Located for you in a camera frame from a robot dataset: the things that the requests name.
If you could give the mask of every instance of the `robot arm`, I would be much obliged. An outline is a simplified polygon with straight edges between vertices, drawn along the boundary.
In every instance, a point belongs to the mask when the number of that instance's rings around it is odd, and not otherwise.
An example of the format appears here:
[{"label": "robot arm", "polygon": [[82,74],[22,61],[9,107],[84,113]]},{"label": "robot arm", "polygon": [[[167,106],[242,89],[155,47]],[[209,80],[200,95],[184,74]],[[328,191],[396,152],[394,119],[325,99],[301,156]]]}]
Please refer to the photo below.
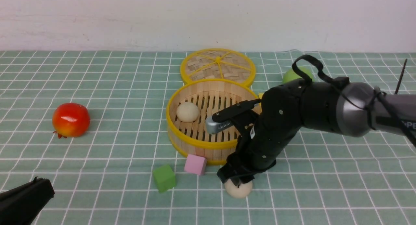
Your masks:
[{"label": "robot arm", "polygon": [[[299,70],[296,63],[301,59],[318,69],[323,82],[312,82]],[[235,152],[217,172],[223,183],[231,179],[238,186],[275,166],[276,157],[302,127],[352,137],[382,130],[407,136],[416,146],[416,95],[387,95],[367,83],[350,83],[348,77],[332,79],[309,55],[297,58],[292,67],[300,79],[272,87],[261,100],[240,102],[206,120],[210,134],[230,126],[240,132]],[[252,111],[259,102],[260,115]]]}]

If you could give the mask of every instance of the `green block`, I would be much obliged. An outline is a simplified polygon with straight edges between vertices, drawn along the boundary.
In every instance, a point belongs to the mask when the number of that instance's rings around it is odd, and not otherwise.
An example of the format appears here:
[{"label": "green block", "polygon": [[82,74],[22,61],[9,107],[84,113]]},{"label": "green block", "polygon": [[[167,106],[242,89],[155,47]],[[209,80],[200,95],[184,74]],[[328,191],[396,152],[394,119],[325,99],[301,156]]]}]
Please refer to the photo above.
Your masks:
[{"label": "green block", "polygon": [[[303,72],[305,72],[309,77],[311,77],[312,78],[312,81],[314,80],[313,79],[313,75],[312,75],[312,72],[308,69],[308,68],[306,68],[306,67],[299,67],[299,70],[301,70],[301,71],[303,71]],[[292,80],[296,80],[296,79],[299,79],[299,78],[301,78],[300,76],[298,76],[294,71],[293,71],[293,69],[292,68],[290,68],[290,70],[288,70],[286,73],[285,73],[285,75],[283,76],[283,83],[287,83],[287,82],[290,82],[290,81],[292,81]]]},{"label": "green block", "polygon": [[153,170],[153,179],[159,192],[166,192],[176,186],[176,176],[169,165],[163,165]]}]

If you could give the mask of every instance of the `cube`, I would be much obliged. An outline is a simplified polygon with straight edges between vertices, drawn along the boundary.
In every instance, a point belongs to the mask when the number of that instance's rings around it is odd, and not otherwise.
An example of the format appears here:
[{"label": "cube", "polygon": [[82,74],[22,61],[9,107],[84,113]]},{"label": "cube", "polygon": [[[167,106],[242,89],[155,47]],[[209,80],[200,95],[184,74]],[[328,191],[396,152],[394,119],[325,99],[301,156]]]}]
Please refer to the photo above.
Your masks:
[{"label": "cube", "polygon": [[188,154],[188,156],[186,157],[185,171],[188,173],[201,176],[205,172],[206,164],[207,164],[206,158],[196,156],[193,154]]},{"label": "cube", "polygon": [[176,176],[169,165],[163,165],[153,170],[153,179],[160,193],[176,186]]}]

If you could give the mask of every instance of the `white wall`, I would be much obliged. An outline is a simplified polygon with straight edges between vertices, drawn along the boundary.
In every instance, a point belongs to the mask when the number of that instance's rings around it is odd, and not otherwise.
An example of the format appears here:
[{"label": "white wall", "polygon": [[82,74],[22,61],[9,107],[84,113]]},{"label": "white wall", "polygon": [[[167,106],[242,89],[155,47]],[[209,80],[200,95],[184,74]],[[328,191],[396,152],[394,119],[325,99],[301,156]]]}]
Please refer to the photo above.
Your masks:
[{"label": "white wall", "polygon": [[0,50],[416,51],[416,0],[0,0]]}]

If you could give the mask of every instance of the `bamboo steamer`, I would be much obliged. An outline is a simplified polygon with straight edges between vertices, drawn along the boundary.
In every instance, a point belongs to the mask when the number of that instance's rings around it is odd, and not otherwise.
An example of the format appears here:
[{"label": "bamboo steamer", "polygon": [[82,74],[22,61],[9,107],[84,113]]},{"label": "bamboo steamer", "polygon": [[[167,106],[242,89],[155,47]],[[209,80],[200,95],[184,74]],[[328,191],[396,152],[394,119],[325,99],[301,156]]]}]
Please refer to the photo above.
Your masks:
[{"label": "bamboo steamer", "polygon": [[[235,151],[239,133],[230,127],[210,135],[205,120],[230,105],[252,99],[258,99],[253,91],[226,79],[203,79],[184,85],[173,94],[166,108],[168,136],[173,147],[184,157],[194,154],[205,157],[209,165],[225,164],[228,155]],[[199,108],[200,117],[193,123],[183,123],[176,116],[176,109],[183,102],[192,102]],[[254,111],[260,114],[260,106]]]}]

